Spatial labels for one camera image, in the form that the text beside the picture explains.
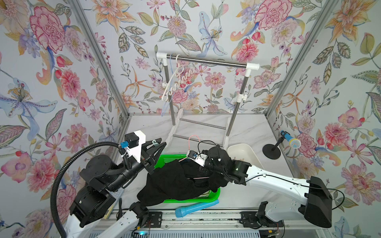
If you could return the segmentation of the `black shorts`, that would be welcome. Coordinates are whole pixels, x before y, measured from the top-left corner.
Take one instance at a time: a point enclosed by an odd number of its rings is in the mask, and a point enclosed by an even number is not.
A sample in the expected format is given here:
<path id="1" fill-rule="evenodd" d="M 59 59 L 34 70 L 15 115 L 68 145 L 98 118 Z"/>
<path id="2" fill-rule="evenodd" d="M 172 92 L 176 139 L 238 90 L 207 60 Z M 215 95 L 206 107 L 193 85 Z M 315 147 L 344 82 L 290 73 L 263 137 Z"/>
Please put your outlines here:
<path id="1" fill-rule="evenodd" d="M 137 198 L 144 206 L 154 206 L 168 199 L 184 201 L 208 191 L 217 192 L 227 183 L 222 174 L 205 169 L 192 160 L 176 160 L 148 174 L 146 185 Z"/>

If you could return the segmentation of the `white hanger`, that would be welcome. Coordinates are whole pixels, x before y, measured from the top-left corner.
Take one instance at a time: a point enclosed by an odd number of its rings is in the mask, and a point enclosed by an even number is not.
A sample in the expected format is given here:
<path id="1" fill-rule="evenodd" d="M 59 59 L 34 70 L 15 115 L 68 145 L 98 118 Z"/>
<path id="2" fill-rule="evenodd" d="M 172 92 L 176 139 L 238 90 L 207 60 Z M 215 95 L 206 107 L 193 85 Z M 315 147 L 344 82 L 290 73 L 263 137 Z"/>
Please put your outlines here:
<path id="1" fill-rule="evenodd" d="M 179 57 L 179 54 L 175 56 L 177 68 L 172 72 L 169 81 L 162 83 L 164 91 L 161 96 L 161 100 L 163 102 L 167 101 L 169 96 L 171 96 L 181 86 L 181 84 L 185 84 L 188 81 L 188 78 L 195 74 L 194 68 L 187 71 L 187 67 L 179 63 Z"/>

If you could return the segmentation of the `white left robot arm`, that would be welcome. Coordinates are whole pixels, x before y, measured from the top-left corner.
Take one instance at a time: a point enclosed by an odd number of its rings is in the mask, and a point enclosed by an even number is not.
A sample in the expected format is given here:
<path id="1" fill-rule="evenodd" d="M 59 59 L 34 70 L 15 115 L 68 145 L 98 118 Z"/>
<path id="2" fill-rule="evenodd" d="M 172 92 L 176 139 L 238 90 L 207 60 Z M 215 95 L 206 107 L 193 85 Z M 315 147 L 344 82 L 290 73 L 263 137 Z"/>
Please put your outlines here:
<path id="1" fill-rule="evenodd" d="M 75 153 L 59 170 L 51 189 L 50 209 L 62 238 L 85 238 L 89 235 L 116 201 L 111 193 L 127 188 L 142 170 L 153 173 L 154 166 L 167 145 L 161 138 L 147 142 L 145 135 L 138 135 L 137 132 L 127 134 L 125 139 L 121 144 L 104 141 L 89 145 Z M 85 186 L 69 203 L 69 215 L 63 225 L 58 212 L 58 193 L 66 171 L 79 157 L 103 146 L 117 148 L 122 162 L 116 164 L 107 155 L 90 159 L 80 172 Z"/>

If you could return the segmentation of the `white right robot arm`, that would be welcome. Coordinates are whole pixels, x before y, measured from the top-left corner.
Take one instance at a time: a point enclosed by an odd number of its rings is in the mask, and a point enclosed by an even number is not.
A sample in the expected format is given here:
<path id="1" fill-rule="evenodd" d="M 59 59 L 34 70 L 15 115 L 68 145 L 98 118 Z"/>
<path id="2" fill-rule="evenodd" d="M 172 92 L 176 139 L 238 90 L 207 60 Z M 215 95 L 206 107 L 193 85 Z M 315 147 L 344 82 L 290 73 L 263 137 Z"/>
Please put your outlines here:
<path id="1" fill-rule="evenodd" d="M 321 227 L 332 227 L 333 197 L 332 188 L 315 176 L 309 179 L 291 178 L 266 171 L 246 161 L 233 160 L 219 146 L 201 153 L 202 166 L 230 183 L 266 189 L 291 200 L 288 205 L 274 205 L 261 202 L 257 214 L 272 222 L 299 220 Z"/>

